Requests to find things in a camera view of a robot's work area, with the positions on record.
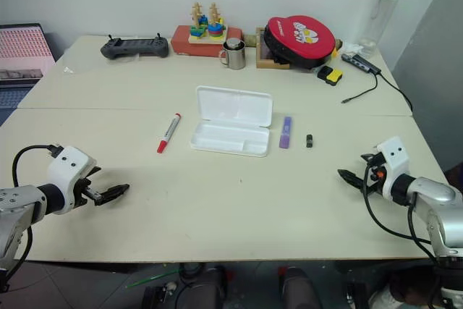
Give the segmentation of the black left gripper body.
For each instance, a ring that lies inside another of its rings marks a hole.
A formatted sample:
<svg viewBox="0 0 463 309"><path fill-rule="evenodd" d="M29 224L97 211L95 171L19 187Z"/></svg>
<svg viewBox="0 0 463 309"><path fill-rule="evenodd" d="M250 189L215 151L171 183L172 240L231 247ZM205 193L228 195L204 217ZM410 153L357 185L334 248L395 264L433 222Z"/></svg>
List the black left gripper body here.
<svg viewBox="0 0 463 309"><path fill-rule="evenodd" d="M91 181L88 177L83 177L78 179L75 182L73 194L75 198L74 208L78 208L80 206L85 205L88 202L88 199L92 201L95 200L93 194L90 194L88 190L90 189Z"/></svg>

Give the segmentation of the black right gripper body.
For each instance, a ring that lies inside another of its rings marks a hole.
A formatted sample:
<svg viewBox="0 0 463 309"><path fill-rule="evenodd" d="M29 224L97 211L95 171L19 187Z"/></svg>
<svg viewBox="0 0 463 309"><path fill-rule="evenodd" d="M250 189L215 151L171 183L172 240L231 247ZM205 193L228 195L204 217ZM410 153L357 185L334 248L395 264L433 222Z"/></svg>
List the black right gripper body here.
<svg viewBox="0 0 463 309"><path fill-rule="evenodd" d="M360 192L363 195L382 193L383 184L386 179L385 164L386 160L381 153L376 154L373 163L366 162L366 167L362 178L362 188L360 189Z"/></svg>

